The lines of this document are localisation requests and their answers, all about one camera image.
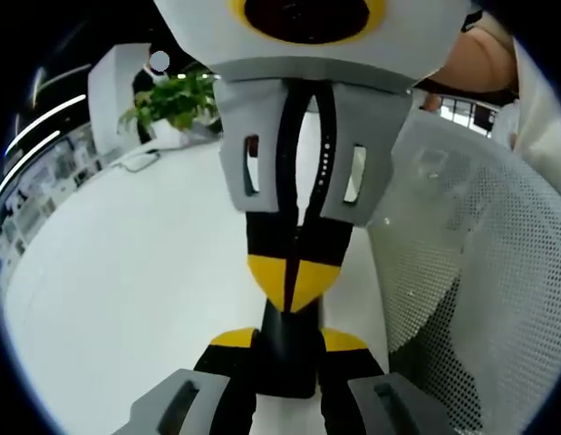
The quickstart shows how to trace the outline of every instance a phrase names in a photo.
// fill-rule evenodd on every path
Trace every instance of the white table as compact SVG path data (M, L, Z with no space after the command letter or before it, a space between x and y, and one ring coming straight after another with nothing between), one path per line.
M318 142L311 116L301 142ZM135 400L192 368L212 338L261 324L265 297L247 268L245 218L228 198L218 149L171 152L135 174L106 169L54 212L16 268L7 330L64 433L117 430ZM317 150L299 152L299 183ZM363 338L388 369L365 230L353 232L324 321ZM251 433L325 433L318 399L259 397Z

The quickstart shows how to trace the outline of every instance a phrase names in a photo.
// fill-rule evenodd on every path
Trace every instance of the robot eye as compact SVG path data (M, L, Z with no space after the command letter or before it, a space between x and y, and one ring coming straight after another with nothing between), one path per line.
M365 0L246 0L248 22L263 34L296 44L328 44L360 33L371 11Z

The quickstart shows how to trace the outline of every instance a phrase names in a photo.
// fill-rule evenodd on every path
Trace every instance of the yellow part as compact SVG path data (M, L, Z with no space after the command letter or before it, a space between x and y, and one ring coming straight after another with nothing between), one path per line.
M284 311L286 260L270 256L247 256L247 264L270 302L278 311Z
M326 292L341 272L339 266L301 260L290 311L296 313Z
M335 45L335 44L343 44L343 43L351 43L353 41L357 41L361 38L364 38L369 32L376 30L382 23L385 18L385 1L386 0L364 0L369 8L369 19L367 20L367 24L365 27L358 33L354 34L353 36L349 36L348 38L344 38L341 41L335 41L333 43L315 43L315 44L308 44L308 43L289 43L288 41L282 41L281 39L276 39L269 34L265 34L264 32L259 31L256 29L246 18L244 14L244 5L246 4L246 0L229 0L230 9L234 13L234 15L240 20L240 22L245 25L247 28L258 32L261 36L265 38L272 39L273 41L277 41L279 43L284 44L291 44L291 45L304 45L307 47L314 47L314 46L322 46L322 45Z
M367 349L366 343L349 333L341 333L331 328L323 329L324 346L327 352L358 351Z
M255 330L255 328L244 328L237 329L235 331L229 331L214 338L211 341L210 345L249 348L252 345L252 335L254 334Z

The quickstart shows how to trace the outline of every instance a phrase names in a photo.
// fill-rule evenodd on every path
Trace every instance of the green leaves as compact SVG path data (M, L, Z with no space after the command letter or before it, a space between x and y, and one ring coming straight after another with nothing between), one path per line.
M173 127L183 131L206 111L216 117L218 108L214 102L213 82L213 76L205 70L186 72L185 79L160 82L151 91L135 95L135 107L121 116L120 123L128 126L138 120L148 128L155 121L167 119Z

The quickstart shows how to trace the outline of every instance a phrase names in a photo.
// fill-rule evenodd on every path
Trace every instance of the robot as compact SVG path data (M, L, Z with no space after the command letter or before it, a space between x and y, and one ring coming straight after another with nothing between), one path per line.
M443 406L384 375L365 343L321 326L353 227L370 223L392 176L411 87L448 56L467 0L155 0L183 50L221 76L220 152L246 213L248 266L267 297L263 323L221 334L193 371L136 401L116 434L248 434L256 394L306 399L317 386L334 434L453 433ZM295 159L311 102L321 156L298 225ZM356 147L355 201L345 201ZM258 190L247 170L257 155Z

